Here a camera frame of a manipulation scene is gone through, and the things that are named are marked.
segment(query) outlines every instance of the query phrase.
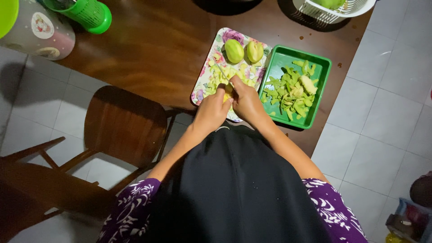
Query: white basket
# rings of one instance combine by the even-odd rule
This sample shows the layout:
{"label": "white basket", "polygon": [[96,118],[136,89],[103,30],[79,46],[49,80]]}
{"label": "white basket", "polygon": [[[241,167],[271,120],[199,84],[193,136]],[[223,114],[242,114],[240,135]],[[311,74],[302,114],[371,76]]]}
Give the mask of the white basket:
{"label": "white basket", "polygon": [[352,18],[362,15],[371,9],[376,0],[346,0],[338,10],[330,10],[318,5],[311,0],[304,0],[300,6],[298,0],[293,0],[297,9],[310,17],[318,19],[324,23],[331,24],[342,21],[345,18]]}

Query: cartoon sticker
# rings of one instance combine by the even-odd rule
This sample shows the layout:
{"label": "cartoon sticker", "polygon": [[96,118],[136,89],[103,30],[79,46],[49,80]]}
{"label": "cartoon sticker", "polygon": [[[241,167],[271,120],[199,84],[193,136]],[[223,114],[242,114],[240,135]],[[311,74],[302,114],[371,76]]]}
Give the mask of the cartoon sticker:
{"label": "cartoon sticker", "polygon": [[36,12],[32,17],[32,31],[38,38],[48,39],[54,34],[54,26],[47,16]]}
{"label": "cartoon sticker", "polygon": [[45,47],[37,50],[36,54],[48,60],[55,60],[58,56],[60,56],[60,51],[54,47]]}

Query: left hand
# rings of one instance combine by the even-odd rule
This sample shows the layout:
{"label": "left hand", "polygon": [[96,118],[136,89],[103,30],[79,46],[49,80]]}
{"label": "left hand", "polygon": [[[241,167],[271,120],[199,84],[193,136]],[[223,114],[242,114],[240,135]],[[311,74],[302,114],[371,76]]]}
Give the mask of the left hand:
{"label": "left hand", "polygon": [[203,139],[219,128],[226,119],[234,99],[230,98],[223,102],[224,95],[225,85],[222,83],[218,86],[216,93],[204,98],[198,107],[191,128],[195,134],[202,136]]}

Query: purple patterned clothing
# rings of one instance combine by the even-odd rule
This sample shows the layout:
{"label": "purple patterned clothing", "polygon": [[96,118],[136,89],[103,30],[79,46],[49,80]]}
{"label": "purple patterned clothing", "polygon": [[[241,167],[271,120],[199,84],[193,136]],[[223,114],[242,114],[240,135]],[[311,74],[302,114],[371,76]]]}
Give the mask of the purple patterned clothing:
{"label": "purple patterned clothing", "polygon": [[[304,179],[303,185],[323,219],[334,243],[367,243],[360,224],[340,193],[319,179]],[[105,220],[97,243],[134,243],[149,227],[151,199],[161,182],[149,178],[125,188],[116,207]]]}

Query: floral tray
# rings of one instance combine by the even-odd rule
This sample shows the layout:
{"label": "floral tray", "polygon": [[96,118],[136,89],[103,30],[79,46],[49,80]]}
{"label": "floral tray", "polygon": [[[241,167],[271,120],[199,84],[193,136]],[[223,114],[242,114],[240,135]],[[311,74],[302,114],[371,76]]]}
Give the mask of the floral tray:
{"label": "floral tray", "polygon": [[[221,58],[219,60],[217,60],[216,63],[218,63],[219,65],[221,65],[223,67],[226,67],[226,65],[227,65],[228,59],[226,57],[226,52],[225,52],[225,49],[223,48],[223,45],[229,39],[237,40],[241,44],[242,47],[245,47],[250,41],[256,41],[255,39],[253,39],[249,36],[246,36],[242,33],[239,33],[235,30],[232,30],[230,28],[222,28],[217,32],[217,35],[215,37],[215,40],[213,41],[212,47],[209,51],[209,54],[207,55],[207,59],[204,62],[200,76],[198,77],[197,83],[195,84],[194,90],[191,94],[192,103],[194,103],[197,106],[200,105],[201,101],[206,96],[205,94],[206,94],[207,84],[211,80],[209,61],[213,60],[213,55],[215,53],[217,53],[221,56]],[[256,69],[255,74],[250,72],[251,64],[246,62],[245,60],[242,60],[240,63],[233,65],[233,67],[236,68],[237,70],[240,70],[240,65],[243,63],[246,63],[248,65],[248,67],[245,70],[245,75],[247,78],[250,78],[250,79],[258,77],[257,82],[255,84],[255,90],[257,90],[257,91],[260,88],[261,81],[262,81],[264,74],[266,72],[267,67],[265,66],[265,64],[266,64],[267,55],[270,53],[270,51],[272,49],[267,44],[264,44],[262,42],[261,42],[261,44],[263,45],[263,48],[264,48],[264,56],[260,60],[260,62],[262,63],[262,66],[255,68]],[[241,122],[242,121],[234,113],[232,108],[229,110],[228,115],[226,117],[233,122]]]}

